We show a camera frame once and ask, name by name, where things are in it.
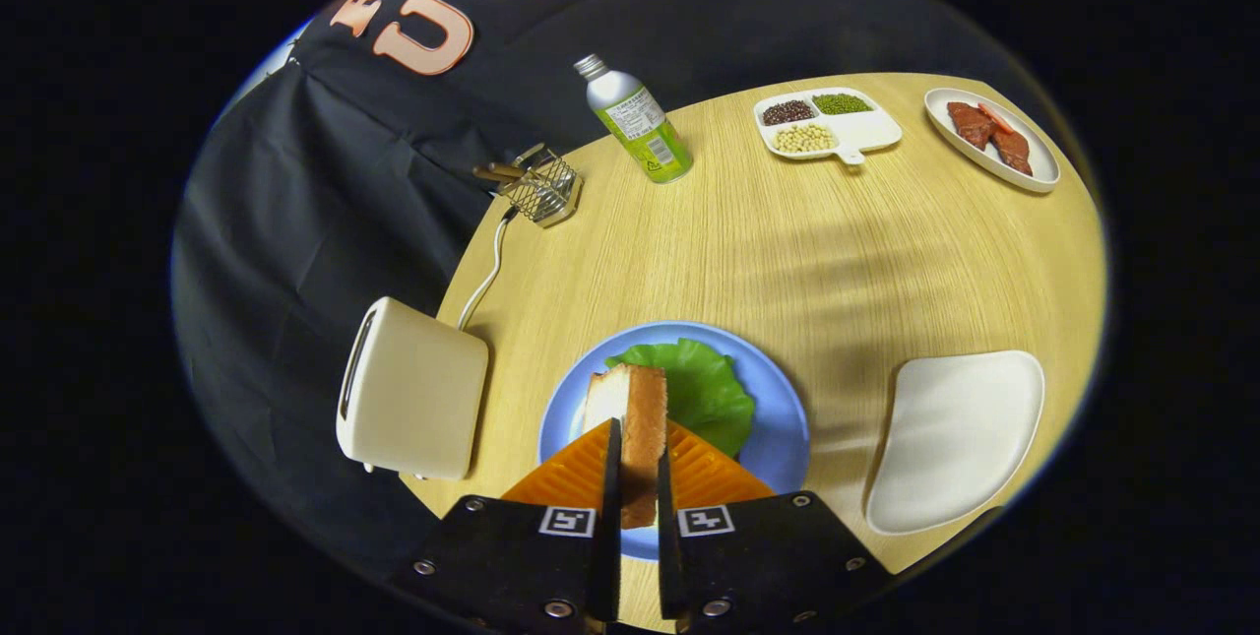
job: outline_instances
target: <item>sliced meat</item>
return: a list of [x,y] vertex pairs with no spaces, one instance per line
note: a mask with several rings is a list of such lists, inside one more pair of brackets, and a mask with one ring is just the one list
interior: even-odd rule
[[1002,163],[1007,164],[1007,168],[1032,176],[1032,168],[1028,165],[1027,137],[1021,136],[1018,131],[1003,132],[1002,129],[994,129],[993,145],[998,146],[998,155],[1002,155]]
[[950,101],[946,105],[950,118],[954,118],[954,129],[964,141],[984,150],[989,145],[989,136],[998,129],[984,111],[975,106],[968,106],[961,101]]

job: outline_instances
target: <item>power cord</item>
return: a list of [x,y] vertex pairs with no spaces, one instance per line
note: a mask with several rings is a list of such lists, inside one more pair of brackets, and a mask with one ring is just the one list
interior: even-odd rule
[[485,277],[485,281],[481,281],[481,286],[479,286],[479,289],[472,294],[469,302],[465,304],[464,312],[460,312],[460,321],[456,325],[459,330],[464,330],[464,325],[469,320],[469,315],[472,314],[472,307],[475,307],[478,301],[481,300],[481,295],[484,295],[486,289],[490,287],[494,277],[499,275],[499,268],[503,266],[503,231],[504,228],[508,228],[508,223],[517,217],[517,212],[518,209],[513,205],[513,208],[509,208],[508,212],[503,214],[503,220],[499,222],[499,228],[496,228],[494,233],[494,268],[491,268],[490,275]]

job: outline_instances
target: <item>round table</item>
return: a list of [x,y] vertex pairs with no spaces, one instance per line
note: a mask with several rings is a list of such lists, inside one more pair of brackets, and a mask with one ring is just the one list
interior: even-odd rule
[[[868,93],[902,140],[869,151],[861,168],[766,150],[752,105],[819,87]],[[537,465],[544,407],[577,358],[626,326],[682,320],[741,335],[781,367],[811,432],[804,488],[890,572],[1009,501],[1052,456],[1094,373],[1106,305],[1102,222],[1080,173],[1027,115],[1061,169],[1050,194],[1009,185],[959,154],[927,120],[924,93],[939,87],[1019,111],[989,84],[953,76],[825,76],[670,111],[696,160],[670,185],[650,183],[612,137],[564,155],[586,180],[577,213],[553,228],[509,223],[503,268],[466,326],[490,344],[469,474],[402,480],[438,515],[462,495],[501,494]],[[490,204],[440,320],[455,325],[490,271],[507,205]],[[911,358],[995,349],[1024,349],[1046,375],[1019,470],[961,519],[877,534],[864,500],[896,370]],[[621,620],[672,631],[660,619],[656,563],[622,558],[621,580]]]

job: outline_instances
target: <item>bottle label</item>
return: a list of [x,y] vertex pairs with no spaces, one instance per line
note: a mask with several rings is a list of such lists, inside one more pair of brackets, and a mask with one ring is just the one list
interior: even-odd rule
[[621,101],[616,106],[609,106],[604,111],[617,125],[617,129],[621,129],[621,134],[631,141],[635,137],[646,136],[651,129],[665,121],[665,111],[660,110],[660,105],[651,97],[651,93],[648,93],[645,87],[639,87],[638,92],[630,93],[629,100]]
[[648,88],[639,87],[625,101],[595,113],[653,183],[677,180],[692,169],[687,147]]

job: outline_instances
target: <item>white toaster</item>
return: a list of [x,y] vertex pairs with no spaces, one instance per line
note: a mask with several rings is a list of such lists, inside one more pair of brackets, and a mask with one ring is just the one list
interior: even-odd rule
[[462,479],[488,362],[484,340],[391,297],[372,304],[336,402],[341,452],[369,472]]

